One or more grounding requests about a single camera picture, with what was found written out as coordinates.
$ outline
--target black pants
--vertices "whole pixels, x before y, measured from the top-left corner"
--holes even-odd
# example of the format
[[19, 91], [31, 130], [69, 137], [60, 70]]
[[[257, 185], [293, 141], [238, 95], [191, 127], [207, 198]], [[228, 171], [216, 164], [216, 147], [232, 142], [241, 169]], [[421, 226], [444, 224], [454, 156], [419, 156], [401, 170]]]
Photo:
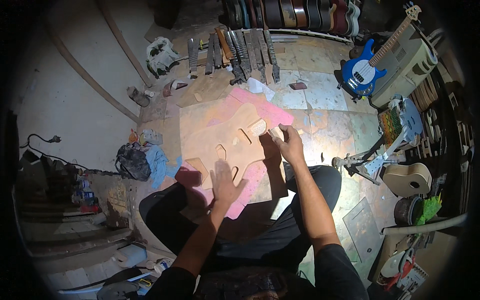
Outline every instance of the black pants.
[[[330, 211], [333, 211], [340, 195], [340, 173], [329, 166], [309, 169]], [[287, 181], [287, 188], [297, 192], [295, 178]], [[186, 199], [185, 188], [176, 183], [149, 195], [139, 205], [140, 215], [148, 228], [176, 255], [198, 227], [179, 212], [187, 205]], [[311, 245], [297, 194], [271, 228], [255, 239], [237, 244], [217, 237], [200, 274], [251, 265], [296, 272]]]

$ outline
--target fretboard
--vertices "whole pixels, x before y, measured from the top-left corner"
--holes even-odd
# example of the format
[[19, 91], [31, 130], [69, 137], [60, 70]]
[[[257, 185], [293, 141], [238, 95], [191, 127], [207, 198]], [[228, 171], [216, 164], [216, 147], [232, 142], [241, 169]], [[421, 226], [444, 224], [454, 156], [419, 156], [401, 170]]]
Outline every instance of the fretboard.
[[408, 27], [410, 21], [411, 20], [408, 17], [403, 20], [402, 24], [400, 24], [396, 31], [393, 32], [392, 36], [387, 40], [387, 42], [385, 42], [385, 44], [380, 48], [380, 50], [378, 50], [377, 53], [375, 53], [375, 55], [368, 61], [369, 65], [374, 67], [382, 59], [385, 53], [387, 53], [392, 48], [398, 38]]

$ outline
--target black bag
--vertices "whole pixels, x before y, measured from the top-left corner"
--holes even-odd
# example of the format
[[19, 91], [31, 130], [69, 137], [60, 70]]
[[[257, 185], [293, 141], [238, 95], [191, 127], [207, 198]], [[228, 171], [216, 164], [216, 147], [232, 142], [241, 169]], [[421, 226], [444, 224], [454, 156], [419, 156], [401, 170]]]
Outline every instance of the black bag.
[[145, 153], [133, 149], [130, 144], [125, 144], [118, 150], [115, 168], [120, 175], [139, 181], [147, 181], [152, 173]]

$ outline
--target blue bass guitar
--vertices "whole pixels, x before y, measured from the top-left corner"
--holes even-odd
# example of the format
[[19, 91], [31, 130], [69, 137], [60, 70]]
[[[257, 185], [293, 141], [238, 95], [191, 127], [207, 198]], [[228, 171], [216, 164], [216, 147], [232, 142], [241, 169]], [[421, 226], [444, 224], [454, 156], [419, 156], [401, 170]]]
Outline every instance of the blue bass guitar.
[[344, 83], [357, 95], [368, 96], [375, 89], [375, 81], [387, 74], [387, 70], [379, 71], [375, 65], [389, 51], [400, 35], [405, 31], [412, 20], [418, 20], [418, 13], [421, 12], [418, 5], [405, 10], [407, 17], [400, 26], [393, 32], [392, 36], [375, 53], [372, 53], [373, 39], [369, 39], [363, 48], [360, 57], [347, 61], [342, 68]]

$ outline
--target blue rag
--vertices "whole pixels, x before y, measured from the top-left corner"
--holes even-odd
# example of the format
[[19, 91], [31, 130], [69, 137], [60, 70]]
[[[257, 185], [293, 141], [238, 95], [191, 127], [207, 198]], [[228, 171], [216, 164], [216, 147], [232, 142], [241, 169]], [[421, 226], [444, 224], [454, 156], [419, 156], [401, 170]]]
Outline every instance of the blue rag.
[[158, 147], [157, 145], [150, 147], [150, 150], [148, 150], [146, 153], [146, 159], [148, 165], [150, 166], [150, 170], [152, 171], [150, 178], [153, 179], [152, 188], [154, 189], [158, 188], [160, 184], [162, 184], [165, 176], [174, 178], [181, 165], [180, 155], [176, 159], [176, 166], [167, 166], [168, 158], [165, 156], [162, 148]]

